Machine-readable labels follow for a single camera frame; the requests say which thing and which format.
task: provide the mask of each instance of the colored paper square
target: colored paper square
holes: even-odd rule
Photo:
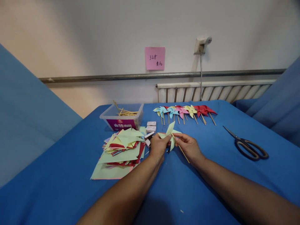
[[[145,47],[146,69],[164,70],[165,54],[165,47]]]

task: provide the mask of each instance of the blue pinwheel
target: blue pinwheel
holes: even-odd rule
[[[174,108],[168,108],[168,111],[169,111],[169,116],[170,118],[172,119],[173,115],[179,115],[179,112],[178,111],[175,111]]]
[[[154,111],[157,112],[157,114],[161,116],[162,124],[165,125],[165,116],[164,116],[164,113],[167,113],[168,110],[166,110],[165,107],[161,106],[160,108],[154,109]]]

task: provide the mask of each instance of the small white box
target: small white box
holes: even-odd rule
[[[146,136],[144,136],[145,140],[151,139],[152,135],[154,135],[154,132],[151,132],[150,134],[147,134]]]
[[[147,147],[149,148],[150,147],[150,144],[151,144],[151,142],[147,139],[147,140],[145,140],[145,143],[146,143],[146,145],[147,145]]]
[[[155,126],[156,127],[156,121],[147,122],[147,126]]]
[[[154,126],[147,126],[147,128],[146,128],[147,133],[151,133],[151,132],[155,132],[155,131],[156,131],[156,127],[154,127]]]

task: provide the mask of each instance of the purple label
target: purple label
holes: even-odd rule
[[[129,128],[134,128],[134,120],[107,120],[108,124],[112,127],[115,131],[120,131],[122,129],[127,130]]]

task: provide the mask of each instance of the scissor handle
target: scissor handle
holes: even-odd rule
[[[241,140],[246,142],[248,145],[250,144],[250,145],[253,145],[254,147],[256,147],[260,151],[261,154],[259,152],[257,152],[256,149],[254,149],[252,146],[249,145],[249,147],[254,152],[256,152],[256,154],[258,154],[261,159],[268,159],[269,158],[268,153],[262,147],[260,147],[259,145],[255,144],[255,143],[253,143],[252,141],[249,141],[249,140],[245,140],[245,139],[241,139]]]
[[[239,145],[242,145],[246,150],[247,152],[249,152],[253,157],[251,157],[250,155],[248,155],[247,153],[245,153]],[[259,154],[257,152],[256,149],[254,149],[251,145],[253,145],[254,147],[256,147],[262,154]],[[253,143],[252,141],[249,141],[249,140],[245,140],[243,138],[241,138],[240,140],[239,139],[236,139],[235,140],[235,146],[237,147],[237,149],[239,150],[239,152],[245,156],[246,158],[252,160],[252,161],[258,161],[260,158],[261,159],[267,159],[269,158],[269,155],[268,153],[263,149],[261,148],[259,145]]]

